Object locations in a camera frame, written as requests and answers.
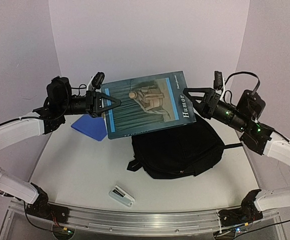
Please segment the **dark blue hardcover book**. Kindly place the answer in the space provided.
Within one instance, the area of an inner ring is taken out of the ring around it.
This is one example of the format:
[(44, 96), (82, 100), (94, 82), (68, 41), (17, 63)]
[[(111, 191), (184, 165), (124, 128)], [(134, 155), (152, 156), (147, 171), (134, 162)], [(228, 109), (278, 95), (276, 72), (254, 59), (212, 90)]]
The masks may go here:
[(194, 123), (193, 105), (183, 94), (185, 88), (182, 71), (102, 84), (102, 93), (121, 102), (120, 106), (106, 111), (108, 138), (119, 139)]

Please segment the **black student backpack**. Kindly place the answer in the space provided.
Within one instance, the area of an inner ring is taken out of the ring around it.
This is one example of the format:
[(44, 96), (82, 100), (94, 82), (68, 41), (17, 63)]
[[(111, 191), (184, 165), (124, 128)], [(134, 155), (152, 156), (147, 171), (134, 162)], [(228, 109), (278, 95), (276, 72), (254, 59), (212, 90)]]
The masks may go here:
[(133, 136), (134, 160), (127, 170), (143, 169), (159, 180), (195, 177), (218, 164), (226, 149), (242, 146), (225, 144), (206, 120), (195, 117), (194, 123)]

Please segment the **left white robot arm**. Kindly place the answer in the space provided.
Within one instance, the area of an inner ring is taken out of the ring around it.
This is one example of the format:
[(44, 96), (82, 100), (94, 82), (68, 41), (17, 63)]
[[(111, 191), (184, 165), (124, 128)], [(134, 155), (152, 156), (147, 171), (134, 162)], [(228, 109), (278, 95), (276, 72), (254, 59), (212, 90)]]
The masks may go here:
[[(100, 92), (103, 72), (91, 77), (84, 96), (73, 95), (67, 77), (57, 76), (47, 85), (44, 105), (31, 113), (0, 123), (0, 151), (31, 137), (47, 135), (65, 123), (66, 115), (89, 114), (100, 117), (103, 112), (121, 105), (121, 101)], [(0, 167), (0, 195), (25, 203), (40, 218), (54, 217), (48, 194), (34, 183), (8, 174)]]

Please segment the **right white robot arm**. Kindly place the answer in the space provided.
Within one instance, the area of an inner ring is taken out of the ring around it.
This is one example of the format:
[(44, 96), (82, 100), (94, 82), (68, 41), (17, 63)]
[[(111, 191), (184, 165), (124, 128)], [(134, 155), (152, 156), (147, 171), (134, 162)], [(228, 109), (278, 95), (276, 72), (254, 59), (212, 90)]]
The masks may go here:
[[(237, 105), (225, 102), (228, 92), (220, 71), (215, 71), (212, 88), (185, 88), (184, 95), (194, 109), (205, 119), (215, 119), (242, 133), (240, 141), (251, 151), (276, 159), (290, 166), (290, 139), (274, 128), (259, 122), (265, 108), (257, 90), (258, 80), (252, 90), (246, 89)], [(223, 209), (219, 217), (223, 226), (249, 223), (263, 218), (263, 211), (290, 207), (290, 186), (274, 190), (251, 190), (242, 200), (240, 207)]]

